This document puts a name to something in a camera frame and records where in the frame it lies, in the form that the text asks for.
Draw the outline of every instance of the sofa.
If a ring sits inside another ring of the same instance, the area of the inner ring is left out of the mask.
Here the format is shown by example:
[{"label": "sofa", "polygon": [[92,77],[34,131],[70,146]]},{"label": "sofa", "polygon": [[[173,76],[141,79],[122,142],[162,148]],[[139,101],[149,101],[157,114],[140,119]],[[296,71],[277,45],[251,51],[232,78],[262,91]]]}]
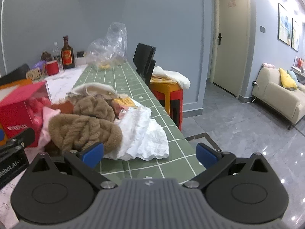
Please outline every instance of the sofa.
[{"label": "sofa", "polygon": [[252,91],[253,96],[278,111],[293,125],[303,118],[305,85],[300,85],[298,89],[292,91],[285,89],[281,84],[280,71],[266,67],[260,70],[256,83]]}]

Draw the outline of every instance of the plastic water bottle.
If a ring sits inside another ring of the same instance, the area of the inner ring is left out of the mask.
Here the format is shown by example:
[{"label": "plastic water bottle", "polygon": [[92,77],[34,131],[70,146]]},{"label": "plastic water bottle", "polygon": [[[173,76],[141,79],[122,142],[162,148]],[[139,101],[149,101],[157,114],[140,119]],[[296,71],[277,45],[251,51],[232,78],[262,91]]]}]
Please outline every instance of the plastic water bottle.
[{"label": "plastic water bottle", "polygon": [[61,62],[60,51],[59,51],[59,49],[58,49],[57,42],[54,42],[54,47],[53,47],[53,59],[54,59],[54,60],[57,60],[59,70],[63,70],[63,64],[62,64],[62,62]]}]

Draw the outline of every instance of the tile floor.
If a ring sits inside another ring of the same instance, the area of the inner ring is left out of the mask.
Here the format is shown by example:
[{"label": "tile floor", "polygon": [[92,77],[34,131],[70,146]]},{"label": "tile floor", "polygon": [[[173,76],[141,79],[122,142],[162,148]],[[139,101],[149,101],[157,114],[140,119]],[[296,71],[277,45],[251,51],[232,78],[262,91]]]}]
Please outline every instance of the tile floor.
[{"label": "tile floor", "polygon": [[[223,151],[237,157],[261,152],[269,161],[288,194],[283,220],[291,228],[305,222],[305,119],[288,130],[288,122],[260,103],[241,103],[207,81],[203,113],[184,118],[185,137],[208,133]],[[189,143],[196,147],[204,139]]]}]

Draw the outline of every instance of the red container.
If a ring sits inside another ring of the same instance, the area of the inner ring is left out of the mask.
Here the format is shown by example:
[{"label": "red container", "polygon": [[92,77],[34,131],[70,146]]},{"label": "red container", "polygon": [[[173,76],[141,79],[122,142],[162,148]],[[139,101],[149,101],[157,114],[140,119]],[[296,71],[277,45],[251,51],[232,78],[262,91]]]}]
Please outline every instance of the red container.
[{"label": "red container", "polygon": [[20,86],[10,92],[0,102],[0,121],[7,137],[31,127],[35,141],[29,147],[36,147],[42,127],[42,106],[47,99],[50,96],[46,81]]},{"label": "red container", "polygon": [[57,60],[47,62],[46,69],[47,69],[48,76],[59,73]]}]

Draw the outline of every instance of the door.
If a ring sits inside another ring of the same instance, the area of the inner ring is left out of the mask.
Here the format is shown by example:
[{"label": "door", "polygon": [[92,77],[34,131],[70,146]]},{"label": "door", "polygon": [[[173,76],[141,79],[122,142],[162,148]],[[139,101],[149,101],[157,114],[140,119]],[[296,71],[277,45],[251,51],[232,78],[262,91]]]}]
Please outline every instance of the door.
[{"label": "door", "polygon": [[214,83],[238,95],[247,55],[248,0],[218,1],[219,31],[216,32]]}]

